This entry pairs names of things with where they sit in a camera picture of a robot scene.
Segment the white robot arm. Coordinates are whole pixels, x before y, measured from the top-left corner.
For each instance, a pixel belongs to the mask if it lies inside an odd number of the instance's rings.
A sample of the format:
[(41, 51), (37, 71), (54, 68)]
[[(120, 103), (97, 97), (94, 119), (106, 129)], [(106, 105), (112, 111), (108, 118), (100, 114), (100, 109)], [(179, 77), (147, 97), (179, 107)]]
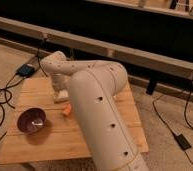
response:
[(122, 64), (68, 61), (56, 51), (41, 65), (56, 91), (68, 91), (76, 120), (100, 171), (149, 171), (114, 101), (128, 81)]

